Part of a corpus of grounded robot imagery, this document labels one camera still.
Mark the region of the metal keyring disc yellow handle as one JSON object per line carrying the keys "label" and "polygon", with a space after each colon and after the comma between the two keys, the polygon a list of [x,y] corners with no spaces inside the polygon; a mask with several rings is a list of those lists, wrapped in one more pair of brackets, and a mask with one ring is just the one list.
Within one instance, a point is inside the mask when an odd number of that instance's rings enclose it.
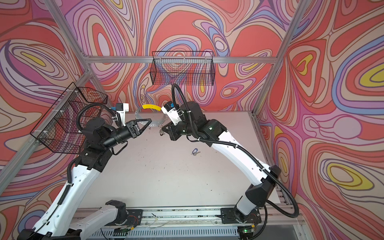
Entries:
{"label": "metal keyring disc yellow handle", "polygon": [[151,118],[152,123],[149,125],[150,127],[161,127],[168,119],[162,112],[161,107],[152,104],[145,104],[139,107],[135,111],[135,118],[137,120]]}

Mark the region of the key with black tag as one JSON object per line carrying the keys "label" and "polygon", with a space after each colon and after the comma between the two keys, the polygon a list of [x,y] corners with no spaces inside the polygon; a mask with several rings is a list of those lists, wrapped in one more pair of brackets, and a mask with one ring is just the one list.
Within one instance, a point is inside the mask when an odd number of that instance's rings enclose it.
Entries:
{"label": "key with black tag", "polygon": [[163,135],[166,133],[165,130],[166,130],[166,127],[162,127],[162,128],[160,129],[160,131],[159,131],[160,136],[163,136]]}

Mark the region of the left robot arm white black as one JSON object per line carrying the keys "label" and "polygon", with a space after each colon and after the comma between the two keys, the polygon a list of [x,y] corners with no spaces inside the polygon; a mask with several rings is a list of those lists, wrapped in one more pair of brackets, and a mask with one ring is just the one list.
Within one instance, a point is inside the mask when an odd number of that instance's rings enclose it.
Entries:
{"label": "left robot arm white black", "polygon": [[[104,108],[115,115],[118,127],[107,124],[101,117],[92,118],[83,126],[83,114],[94,107]],[[145,123],[142,128],[138,125],[140,122]],[[142,119],[123,124],[117,110],[103,104],[92,103],[83,107],[76,118],[77,128],[85,136],[83,150],[68,165],[67,182],[49,209],[32,229],[22,230],[18,239],[85,240],[108,224],[125,225],[129,218],[126,204],[117,200],[106,202],[101,209],[77,223],[71,221],[90,186],[103,172],[110,158],[117,155],[114,147],[119,144],[126,147],[128,140],[140,136],[151,122],[151,119]]]}

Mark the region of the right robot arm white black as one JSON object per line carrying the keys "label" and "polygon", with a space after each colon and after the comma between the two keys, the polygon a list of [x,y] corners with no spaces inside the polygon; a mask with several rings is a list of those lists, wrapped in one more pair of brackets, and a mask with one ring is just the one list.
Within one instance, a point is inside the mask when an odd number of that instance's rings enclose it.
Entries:
{"label": "right robot arm white black", "polygon": [[[251,185],[234,207],[234,219],[239,223],[247,221],[253,210],[271,205],[288,218],[297,218],[300,210],[293,194],[279,181],[281,169],[261,162],[246,150],[218,120],[208,120],[201,107],[194,101],[188,102],[177,84],[171,87],[172,100],[162,107],[162,112],[171,120],[162,127],[171,141],[181,136],[193,137],[193,143],[204,143],[227,157],[248,178]],[[294,211],[289,213],[269,200],[275,187],[289,197]]]}

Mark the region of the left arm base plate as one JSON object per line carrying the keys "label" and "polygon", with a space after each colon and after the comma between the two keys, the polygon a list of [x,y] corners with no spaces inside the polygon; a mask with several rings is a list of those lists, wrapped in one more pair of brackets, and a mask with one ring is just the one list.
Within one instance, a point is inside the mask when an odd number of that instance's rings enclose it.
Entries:
{"label": "left arm base plate", "polygon": [[128,209],[126,216],[122,220],[115,221],[115,226],[131,226],[136,227],[141,224],[143,218],[143,210],[141,209]]}

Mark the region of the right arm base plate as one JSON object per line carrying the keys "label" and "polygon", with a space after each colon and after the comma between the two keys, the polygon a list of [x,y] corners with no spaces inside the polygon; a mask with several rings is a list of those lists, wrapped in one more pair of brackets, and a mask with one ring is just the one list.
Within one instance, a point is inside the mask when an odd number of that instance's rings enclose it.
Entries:
{"label": "right arm base plate", "polygon": [[262,222],[261,214],[258,209],[253,209],[248,215],[244,215],[235,207],[221,208],[220,214],[217,215],[223,224],[255,224]]}

